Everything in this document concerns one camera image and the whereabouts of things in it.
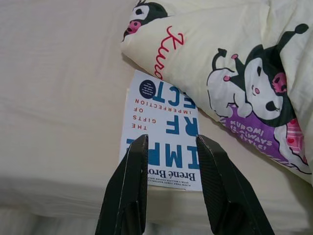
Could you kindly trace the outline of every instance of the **kuromi character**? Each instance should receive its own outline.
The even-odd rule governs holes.
[[[306,24],[300,24],[294,31],[285,32],[279,43],[273,47],[264,49],[262,45],[256,46],[248,55],[245,65],[237,54],[233,55],[232,59],[235,60],[238,74],[229,69],[222,69],[224,72],[220,72],[219,76],[220,87],[223,87],[225,93],[233,95],[233,101],[230,99],[231,96],[224,93],[215,95],[216,90],[219,90],[218,78],[212,75],[216,71],[209,75],[207,84],[210,105],[218,115],[230,117],[230,111],[228,115],[224,115],[225,112],[216,108],[221,106],[226,110],[226,107],[231,108],[230,104],[238,107],[237,112],[240,117],[247,117],[253,113],[264,124],[264,129],[266,126],[274,128],[273,135],[279,143],[279,152],[289,162],[286,165],[311,174],[303,153],[303,135],[287,96],[287,79],[280,58],[280,52],[288,41],[295,34],[305,33],[308,28]],[[238,102],[235,97],[240,90],[245,95],[244,99]],[[251,110],[242,108],[246,103],[251,105]]]
[[[220,117],[230,118],[233,115],[230,104],[236,104],[238,106],[238,115],[245,118],[252,112],[252,106],[246,103],[246,94],[243,88],[244,78],[239,77],[238,73],[228,68],[216,68],[217,59],[220,56],[226,57],[226,50],[219,48],[218,51],[219,53],[213,58],[213,71],[207,80],[211,109]]]
[[[134,7],[130,17],[130,24],[124,32],[124,38],[129,34],[134,34],[143,25],[159,18],[167,17],[164,7],[156,2],[139,1]]]

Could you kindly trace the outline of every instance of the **kuromi pillowcase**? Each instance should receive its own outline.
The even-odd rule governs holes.
[[[301,120],[312,119],[301,106],[293,108],[297,97],[288,96],[301,86],[297,75],[310,69],[298,71],[301,56],[310,53],[306,63],[312,64],[305,47],[311,45],[313,20],[304,16],[309,14],[302,4],[313,7],[292,0],[140,1],[122,51],[186,92],[238,138],[310,182],[313,149],[304,142],[312,141],[313,130]]]

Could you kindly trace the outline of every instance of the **white book cover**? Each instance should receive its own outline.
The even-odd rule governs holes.
[[[202,191],[196,136],[198,109],[178,88],[136,70],[125,105],[119,159],[149,135],[148,184]]]

